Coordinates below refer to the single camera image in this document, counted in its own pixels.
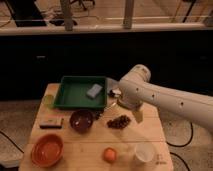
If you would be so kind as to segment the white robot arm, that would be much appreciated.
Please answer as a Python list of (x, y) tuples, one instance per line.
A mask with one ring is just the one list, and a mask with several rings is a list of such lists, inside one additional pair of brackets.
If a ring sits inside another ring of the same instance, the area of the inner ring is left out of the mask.
[(213, 97), (157, 86), (150, 83), (151, 72), (135, 65), (124, 75), (118, 87), (122, 93), (119, 102), (129, 109), (142, 102), (164, 108), (213, 133)]

